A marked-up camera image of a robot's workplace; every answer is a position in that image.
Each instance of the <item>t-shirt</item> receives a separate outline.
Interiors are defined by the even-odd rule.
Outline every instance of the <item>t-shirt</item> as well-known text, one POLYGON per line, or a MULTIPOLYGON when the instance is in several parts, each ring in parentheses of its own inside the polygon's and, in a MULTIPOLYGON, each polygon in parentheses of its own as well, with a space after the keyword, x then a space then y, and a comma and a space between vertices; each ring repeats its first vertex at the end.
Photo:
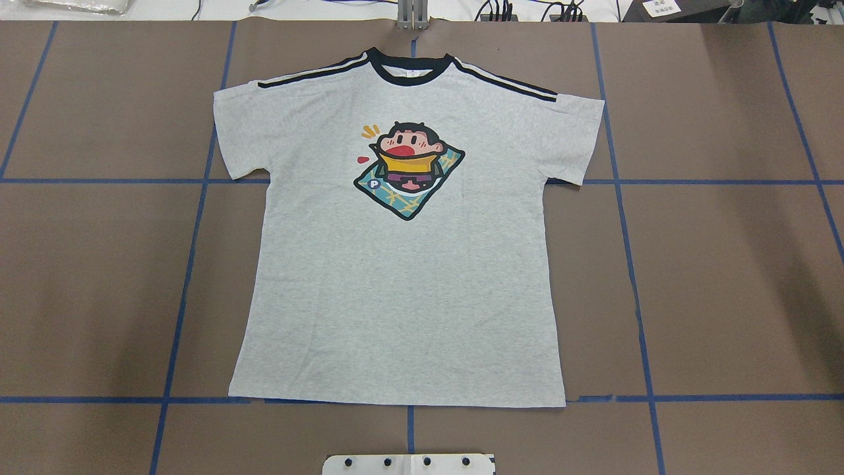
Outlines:
POLYGON ((543 187, 602 111, 375 48, 216 92, 229 174, 271 177, 230 396, 563 407, 543 187))

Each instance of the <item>cartoon boy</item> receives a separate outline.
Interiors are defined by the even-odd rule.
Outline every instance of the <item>cartoon boy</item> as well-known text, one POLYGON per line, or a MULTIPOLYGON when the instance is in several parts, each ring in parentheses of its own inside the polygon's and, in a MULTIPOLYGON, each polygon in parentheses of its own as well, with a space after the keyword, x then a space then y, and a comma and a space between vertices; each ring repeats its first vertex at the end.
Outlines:
POLYGON ((418 193, 433 186, 442 176, 437 159, 449 146, 424 122, 396 122, 390 132, 378 137, 370 148, 378 157, 376 177, 395 189, 418 193))

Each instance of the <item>short sleeve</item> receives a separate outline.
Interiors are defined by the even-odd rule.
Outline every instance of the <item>short sleeve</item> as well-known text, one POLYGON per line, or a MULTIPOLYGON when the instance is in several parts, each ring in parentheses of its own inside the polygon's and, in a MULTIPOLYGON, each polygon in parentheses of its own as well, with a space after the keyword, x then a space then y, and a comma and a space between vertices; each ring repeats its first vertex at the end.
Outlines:
POLYGON ((254 83, 214 93, 214 124, 223 162, 232 179, 271 168, 272 137, 266 134, 266 104, 254 83))
POLYGON ((583 177, 598 138, 603 101, 559 94, 556 101, 535 101, 527 143, 533 143, 538 169, 545 177, 575 185, 583 177))

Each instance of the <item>black collar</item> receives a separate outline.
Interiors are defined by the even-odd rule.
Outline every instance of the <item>black collar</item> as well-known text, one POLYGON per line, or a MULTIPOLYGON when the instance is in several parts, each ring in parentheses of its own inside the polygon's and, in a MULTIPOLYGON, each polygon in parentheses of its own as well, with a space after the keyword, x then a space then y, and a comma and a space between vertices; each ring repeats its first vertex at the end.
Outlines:
POLYGON ((395 85, 423 85, 431 82, 442 74, 443 71, 454 61, 454 57, 446 54, 444 57, 394 57, 378 51, 377 48, 366 50, 366 57, 369 59, 372 68, 388 83, 395 85), (393 76, 384 66, 392 66, 402 69, 430 69, 430 72, 416 77, 393 76))

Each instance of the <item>cartoon print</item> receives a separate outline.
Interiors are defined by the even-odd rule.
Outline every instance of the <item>cartoon print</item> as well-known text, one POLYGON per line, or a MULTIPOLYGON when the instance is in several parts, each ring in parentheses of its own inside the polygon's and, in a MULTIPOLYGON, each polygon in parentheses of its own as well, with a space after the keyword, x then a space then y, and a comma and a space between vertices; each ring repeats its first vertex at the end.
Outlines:
MULTIPOLYGON (((369 126, 365 131, 365 138, 375 136, 369 126)), ((465 155, 424 122, 396 122, 369 146, 376 162, 354 185, 405 221, 419 213, 465 155)))

